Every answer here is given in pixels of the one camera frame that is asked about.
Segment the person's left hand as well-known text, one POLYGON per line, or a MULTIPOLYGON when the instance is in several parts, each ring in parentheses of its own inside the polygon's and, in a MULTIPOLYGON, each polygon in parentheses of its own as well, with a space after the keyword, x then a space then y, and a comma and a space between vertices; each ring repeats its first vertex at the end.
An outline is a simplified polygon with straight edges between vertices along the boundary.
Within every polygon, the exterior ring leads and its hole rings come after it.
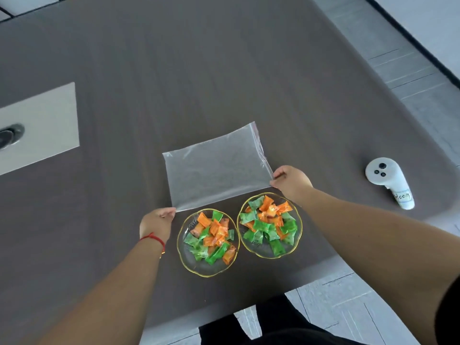
POLYGON ((161 239, 163 243, 167 243, 171 234, 172 221, 158 217, 157 209, 155 209, 142 218, 139 227, 139 236, 142 239, 147 235, 153 234, 161 239))

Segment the person's right hand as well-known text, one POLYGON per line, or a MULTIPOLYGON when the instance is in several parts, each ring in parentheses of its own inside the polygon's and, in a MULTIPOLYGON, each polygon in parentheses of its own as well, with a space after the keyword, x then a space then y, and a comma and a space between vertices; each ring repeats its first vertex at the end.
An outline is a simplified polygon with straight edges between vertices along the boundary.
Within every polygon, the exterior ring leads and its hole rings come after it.
POLYGON ((290 174, 286 177, 279 188, 287 199, 303 206, 309 200, 310 195, 314 192, 314 187, 301 170, 290 166, 290 174))

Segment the clear plastic zip bag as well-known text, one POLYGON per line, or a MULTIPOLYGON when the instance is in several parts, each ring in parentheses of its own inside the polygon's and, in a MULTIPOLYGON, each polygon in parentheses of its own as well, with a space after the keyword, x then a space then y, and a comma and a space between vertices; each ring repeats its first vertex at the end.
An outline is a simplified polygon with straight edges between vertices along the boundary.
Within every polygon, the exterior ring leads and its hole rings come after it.
POLYGON ((273 179, 254 121, 162 155, 171 203, 178 212, 266 189, 273 179))

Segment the person's left forearm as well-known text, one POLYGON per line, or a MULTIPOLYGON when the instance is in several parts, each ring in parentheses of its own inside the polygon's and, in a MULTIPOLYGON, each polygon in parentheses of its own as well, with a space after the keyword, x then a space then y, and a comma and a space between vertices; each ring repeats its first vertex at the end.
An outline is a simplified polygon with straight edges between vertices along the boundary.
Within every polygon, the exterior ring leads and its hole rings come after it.
POLYGON ((153 234, 140 239, 38 345, 139 345, 164 250, 153 234))

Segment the person's right forearm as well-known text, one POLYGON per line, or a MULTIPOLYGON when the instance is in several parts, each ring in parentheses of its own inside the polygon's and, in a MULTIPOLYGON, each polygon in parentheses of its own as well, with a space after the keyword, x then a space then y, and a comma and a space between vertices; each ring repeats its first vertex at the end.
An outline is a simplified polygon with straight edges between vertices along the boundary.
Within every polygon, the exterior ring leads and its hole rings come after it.
POLYGON ((460 275, 460 237, 314 189, 301 206, 342 259, 421 345, 438 345, 435 316, 460 275))

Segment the white handheld controller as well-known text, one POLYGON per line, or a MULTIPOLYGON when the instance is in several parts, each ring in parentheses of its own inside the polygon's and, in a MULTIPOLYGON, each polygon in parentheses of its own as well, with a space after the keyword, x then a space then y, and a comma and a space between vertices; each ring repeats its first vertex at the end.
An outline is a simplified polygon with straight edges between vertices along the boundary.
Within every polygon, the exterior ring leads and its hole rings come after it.
POLYGON ((396 202, 404 210, 415 207, 414 197, 405 176, 397 162, 379 157, 365 167, 365 176, 374 185, 384 186, 391 191, 396 202))

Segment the black trousers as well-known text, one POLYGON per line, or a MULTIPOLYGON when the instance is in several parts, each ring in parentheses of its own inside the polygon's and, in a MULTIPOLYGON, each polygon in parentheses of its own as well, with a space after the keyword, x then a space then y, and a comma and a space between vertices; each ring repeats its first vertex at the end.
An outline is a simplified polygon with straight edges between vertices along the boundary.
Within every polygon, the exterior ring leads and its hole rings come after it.
POLYGON ((366 345, 310 323, 285 294, 256 304, 256 312, 262 336, 250 339, 230 314, 198 328, 201 345, 366 345))

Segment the black round panel knob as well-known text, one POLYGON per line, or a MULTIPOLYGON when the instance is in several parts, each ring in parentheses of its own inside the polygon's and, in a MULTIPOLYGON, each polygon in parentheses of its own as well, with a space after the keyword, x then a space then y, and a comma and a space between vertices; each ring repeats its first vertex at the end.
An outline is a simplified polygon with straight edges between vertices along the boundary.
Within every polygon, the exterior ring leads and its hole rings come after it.
POLYGON ((16 123, 0 128, 0 151, 16 144, 25 134, 23 124, 16 123))

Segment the black shirt sleeve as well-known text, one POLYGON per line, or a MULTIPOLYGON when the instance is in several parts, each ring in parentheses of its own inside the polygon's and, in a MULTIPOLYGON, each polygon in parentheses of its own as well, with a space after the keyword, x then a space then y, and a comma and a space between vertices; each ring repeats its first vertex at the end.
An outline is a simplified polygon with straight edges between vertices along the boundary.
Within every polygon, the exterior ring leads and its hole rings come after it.
POLYGON ((434 328, 438 345, 460 345, 460 275, 440 302, 434 328))

